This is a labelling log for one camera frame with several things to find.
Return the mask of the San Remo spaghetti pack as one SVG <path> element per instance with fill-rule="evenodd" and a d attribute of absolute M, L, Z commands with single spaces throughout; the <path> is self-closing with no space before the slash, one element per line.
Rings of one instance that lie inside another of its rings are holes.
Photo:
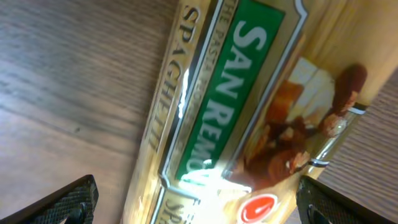
<path fill-rule="evenodd" d="M 396 1 L 180 1 L 121 221 L 284 222 L 396 68 Z"/>

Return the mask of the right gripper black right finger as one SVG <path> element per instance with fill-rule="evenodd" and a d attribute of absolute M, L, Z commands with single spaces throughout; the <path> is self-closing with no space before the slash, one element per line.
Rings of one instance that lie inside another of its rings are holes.
<path fill-rule="evenodd" d="M 302 224 L 395 224 L 306 175 L 296 200 Z"/>

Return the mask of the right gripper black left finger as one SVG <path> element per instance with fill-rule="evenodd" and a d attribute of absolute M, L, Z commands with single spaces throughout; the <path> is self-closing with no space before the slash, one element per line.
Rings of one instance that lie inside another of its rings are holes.
<path fill-rule="evenodd" d="M 1 219 L 1 223 L 92 224 L 98 199 L 95 178 L 88 174 Z"/>

